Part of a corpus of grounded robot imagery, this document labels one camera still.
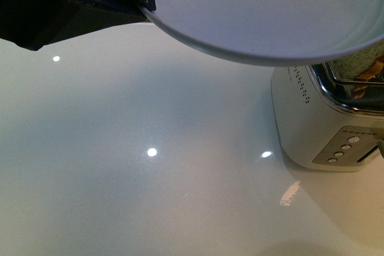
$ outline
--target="toaster vent holes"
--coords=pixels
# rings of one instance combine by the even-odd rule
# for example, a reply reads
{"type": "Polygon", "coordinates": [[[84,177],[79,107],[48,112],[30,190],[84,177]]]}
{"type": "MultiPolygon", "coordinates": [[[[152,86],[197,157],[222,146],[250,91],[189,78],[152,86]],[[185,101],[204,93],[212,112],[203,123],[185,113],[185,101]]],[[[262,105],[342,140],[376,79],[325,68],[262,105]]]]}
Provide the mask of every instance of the toaster vent holes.
{"type": "Polygon", "coordinates": [[[343,130],[343,133],[360,134],[360,135],[373,135],[373,136],[377,135],[377,133],[374,133],[374,132],[359,132],[359,131],[351,131],[351,130],[343,130]]]}
{"type": "Polygon", "coordinates": [[[295,72],[295,77],[298,81],[300,91],[302,92],[302,97],[305,99],[305,103],[308,104],[310,102],[310,97],[307,95],[307,90],[304,87],[304,83],[303,83],[302,77],[300,75],[300,70],[298,69],[297,66],[295,66],[295,69],[293,71],[295,72]]]}

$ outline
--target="white toaster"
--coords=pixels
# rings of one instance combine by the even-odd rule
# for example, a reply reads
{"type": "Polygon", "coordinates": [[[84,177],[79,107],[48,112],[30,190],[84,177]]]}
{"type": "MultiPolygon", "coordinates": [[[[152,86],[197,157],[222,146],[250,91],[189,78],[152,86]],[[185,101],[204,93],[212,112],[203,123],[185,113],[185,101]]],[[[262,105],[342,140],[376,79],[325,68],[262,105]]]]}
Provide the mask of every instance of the white toaster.
{"type": "Polygon", "coordinates": [[[303,167],[327,171],[358,171],[379,158],[384,150],[378,149],[384,142],[380,82],[338,81],[327,63],[276,68],[272,99],[287,156],[303,167]],[[347,97],[346,88],[359,85],[366,95],[347,97]]]}

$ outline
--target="toaster button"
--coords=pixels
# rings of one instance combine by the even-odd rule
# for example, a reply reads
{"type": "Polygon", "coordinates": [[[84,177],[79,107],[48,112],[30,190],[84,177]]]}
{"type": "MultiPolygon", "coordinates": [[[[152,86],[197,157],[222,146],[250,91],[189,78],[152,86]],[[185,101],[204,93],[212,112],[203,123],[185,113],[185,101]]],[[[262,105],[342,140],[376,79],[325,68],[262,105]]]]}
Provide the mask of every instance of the toaster button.
{"type": "Polygon", "coordinates": [[[360,141],[360,137],[358,137],[358,136],[353,136],[351,138],[348,138],[349,143],[356,143],[358,141],[360,141]]]}
{"type": "Polygon", "coordinates": [[[349,145],[349,144],[345,144],[345,145],[342,145],[342,150],[348,150],[352,147],[352,145],[349,145]]]}

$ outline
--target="glossy countertop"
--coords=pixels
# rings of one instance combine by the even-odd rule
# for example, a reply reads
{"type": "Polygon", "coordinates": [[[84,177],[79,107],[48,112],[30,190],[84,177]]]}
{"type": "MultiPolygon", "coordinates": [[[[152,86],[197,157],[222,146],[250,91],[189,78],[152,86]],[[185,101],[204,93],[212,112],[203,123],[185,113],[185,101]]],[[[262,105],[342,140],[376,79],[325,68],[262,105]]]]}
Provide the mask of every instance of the glossy countertop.
{"type": "Polygon", "coordinates": [[[384,255],[383,159],[291,162],[273,68],[146,23],[0,60],[0,255],[384,255]]]}

